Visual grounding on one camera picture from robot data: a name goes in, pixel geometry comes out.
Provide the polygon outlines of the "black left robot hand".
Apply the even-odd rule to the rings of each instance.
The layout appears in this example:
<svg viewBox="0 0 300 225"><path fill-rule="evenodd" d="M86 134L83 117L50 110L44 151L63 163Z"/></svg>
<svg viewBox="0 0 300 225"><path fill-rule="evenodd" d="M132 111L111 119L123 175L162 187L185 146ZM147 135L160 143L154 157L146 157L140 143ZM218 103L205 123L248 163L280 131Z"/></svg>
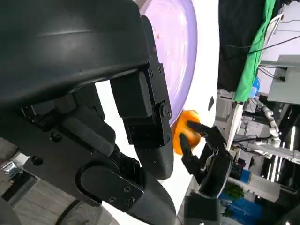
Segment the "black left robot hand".
<svg viewBox="0 0 300 225"><path fill-rule="evenodd" d="M0 136L25 171L91 206L172 225L171 104L132 0L0 3Z"/></svg>

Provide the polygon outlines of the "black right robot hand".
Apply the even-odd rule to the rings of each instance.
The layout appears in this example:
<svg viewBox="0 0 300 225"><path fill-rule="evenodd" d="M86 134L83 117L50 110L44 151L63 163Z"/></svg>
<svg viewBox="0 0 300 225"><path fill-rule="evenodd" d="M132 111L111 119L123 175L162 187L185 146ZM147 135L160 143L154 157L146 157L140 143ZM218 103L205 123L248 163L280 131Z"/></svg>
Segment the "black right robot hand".
<svg viewBox="0 0 300 225"><path fill-rule="evenodd" d="M206 144L203 152L211 154L207 157L210 163L206 166L207 159L192 154L188 137L183 133L179 134L183 153L181 160L188 173L200 185L199 193L207 198L217 199L225 188L233 165L233 157L226 149L227 142L216 126L208 127L190 120L187 121L187 126L204 137Z"/></svg>

